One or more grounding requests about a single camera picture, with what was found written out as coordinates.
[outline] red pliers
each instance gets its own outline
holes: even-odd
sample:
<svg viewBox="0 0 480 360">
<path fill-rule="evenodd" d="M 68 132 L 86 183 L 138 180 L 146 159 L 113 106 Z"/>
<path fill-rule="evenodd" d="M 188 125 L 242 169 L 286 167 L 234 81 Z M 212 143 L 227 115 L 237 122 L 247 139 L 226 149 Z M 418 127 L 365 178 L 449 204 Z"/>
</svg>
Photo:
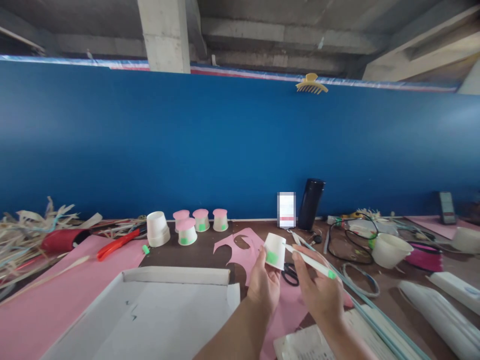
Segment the red pliers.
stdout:
<svg viewBox="0 0 480 360">
<path fill-rule="evenodd" d="M 132 232 L 129 232 L 127 235 L 124 235 L 118 238 L 115 241 L 112 241 L 108 245 L 105 245 L 101 248 L 99 252 L 96 253 L 96 258 L 98 261 L 103 261 L 105 258 L 113 253 L 115 250 L 120 249 L 123 245 L 128 243 L 130 240 L 135 239 L 137 236 L 145 234 L 147 232 L 147 225 L 144 223 L 137 228 L 135 228 Z"/>
</svg>

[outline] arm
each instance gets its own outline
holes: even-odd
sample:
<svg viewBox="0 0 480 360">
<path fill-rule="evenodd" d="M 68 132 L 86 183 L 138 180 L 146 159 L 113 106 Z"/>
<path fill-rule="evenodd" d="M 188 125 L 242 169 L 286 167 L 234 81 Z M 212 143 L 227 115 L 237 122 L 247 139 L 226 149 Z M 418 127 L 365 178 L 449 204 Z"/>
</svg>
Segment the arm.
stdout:
<svg viewBox="0 0 480 360">
<path fill-rule="evenodd" d="M 294 245 L 293 247 L 329 267 L 328 261 L 320 254 L 301 246 Z M 335 358 L 339 360 L 377 360 L 372 350 L 344 319 L 342 281 L 338 277 L 336 280 L 332 280 L 318 271 L 316 272 L 317 277 L 312 280 L 302 257 L 295 252 L 292 257 L 303 300 Z"/>
<path fill-rule="evenodd" d="M 250 274 L 246 298 L 194 360 L 252 360 L 260 357 L 267 325 L 280 298 L 280 270 L 265 265 L 264 248 Z"/>
</svg>

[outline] white paper cup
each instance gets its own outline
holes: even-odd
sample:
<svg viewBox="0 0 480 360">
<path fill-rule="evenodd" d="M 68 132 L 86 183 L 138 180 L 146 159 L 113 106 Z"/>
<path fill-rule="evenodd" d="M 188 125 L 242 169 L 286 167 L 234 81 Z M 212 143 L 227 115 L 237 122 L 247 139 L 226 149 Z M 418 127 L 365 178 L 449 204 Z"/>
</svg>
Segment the white paper cup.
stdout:
<svg viewBox="0 0 480 360">
<path fill-rule="evenodd" d="M 464 253 L 480 254 L 480 231 L 458 227 L 451 246 Z"/>
<path fill-rule="evenodd" d="M 198 209 L 192 213 L 195 218 L 195 231 L 203 233 L 210 228 L 209 211 L 207 209 Z"/>
<path fill-rule="evenodd" d="M 197 238 L 197 232 L 195 231 L 195 219 L 186 218 L 178 222 L 178 243 L 182 246 L 193 244 Z"/>
<path fill-rule="evenodd" d="M 225 231 L 229 228 L 227 220 L 227 210 L 215 209 L 213 210 L 213 230 L 217 232 Z"/>
<path fill-rule="evenodd" d="M 177 224 L 180 220 L 188 219 L 190 217 L 190 211 L 188 210 L 179 210 L 173 213 L 173 218 L 175 219 L 175 232 L 178 233 Z"/>
<path fill-rule="evenodd" d="M 170 229 L 163 211 L 155 211 L 146 217 L 146 237 L 152 248 L 157 248 L 170 240 Z"/>
<path fill-rule="evenodd" d="M 414 248 L 405 240 L 387 233 L 379 233 L 371 255 L 381 267 L 393 269 L 413 250 Z"/>
<path fill-rule="evenodd" d="M 285 263 L 285 244 L 287 240 L 284 237 L 268 233 L 265 240 L 266 260 L 265 262 L 276 269 L 283 270 Z"/>
</svg>

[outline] hand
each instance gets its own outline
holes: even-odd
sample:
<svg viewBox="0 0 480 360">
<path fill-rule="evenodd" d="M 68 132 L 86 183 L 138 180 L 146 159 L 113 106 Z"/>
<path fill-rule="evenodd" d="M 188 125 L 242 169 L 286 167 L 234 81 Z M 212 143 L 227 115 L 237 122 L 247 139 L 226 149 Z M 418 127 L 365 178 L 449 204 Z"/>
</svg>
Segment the hand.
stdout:
<svg viewBox="0 0 480 360">
<path fill-rule="evenodd" d="M 255 265 L 251 269 L 250 286 L 246 294 L 253 303 L 260 305 L 272 315 L 280 299 L 280 270 L 265 264 L 267 253 L 260 248 Z"/>
<path fill-rule="evenodd" d="M 293 245 L 293 247 L 327 268 L 330 267 L 329 262 L 319 253 L 298 245 Z M 305 264 L 300 254 L 294 251 L 292 258 L 295 262 L 295 270 L 300 282 L 303 301 L 318 327 L 322 330 L 325 327 L 337 328 L 341 326 L 344 314 L 344 289 L 340 278 L 337 276 L 336 279 L 332 280 L 315 271 L 316 278 L 312 280 L 307 264 Z"/>
</svg>

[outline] pink paper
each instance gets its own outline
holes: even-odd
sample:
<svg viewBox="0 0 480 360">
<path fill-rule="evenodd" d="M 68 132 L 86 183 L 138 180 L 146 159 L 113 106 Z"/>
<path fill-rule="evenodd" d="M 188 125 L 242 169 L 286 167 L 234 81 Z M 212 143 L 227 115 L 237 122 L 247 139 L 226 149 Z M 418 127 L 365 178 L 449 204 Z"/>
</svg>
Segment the pink paper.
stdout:
<svg viewBox="0 0 480 360">
<path fill-rule="evenodd" d="M 234 238 L 239 235 L 245 236 L 243 239 L 250 248 L 241 249 L 235 244 Z M 250 272 L 257 260 L 260 248 L 264 246 L 264 241 L 248 227 L 215 243 L 213 253 L 222 245 L 231 247 L 231 259 L 227 264 L 237 263 L 245 269 L 246 285 L 248 286 L 250 284 Z M 291 286 L 281 277 L 280 301 L 268 325 L 260 359 L 275 359 L 277 356 L 275 355 L 274 340 L 293 333 L 307 314 L 308 310 L 302 299 L 300 287 Z"/>
<path fill-rule="evenodd" d="M 38 280 L 89 260 L 0 306 L 2 359 L 39 359 L 118 274 L 140 265 L 146 240 L 130 241 L 99 262 L 97 252 L 111 241 L 88 237 Z"/>
<path fill-rule="evenodd" d="M 455 225 L 443 225 L 440 223 L 440 216 L 438 215 L 405 216 L 405 218 L 450 240 L 453 240 L 457 228 L 459 227 L 480 231 L 480 226 L 473 225 L 463 220 L 457 220 Z"/>
</svg>

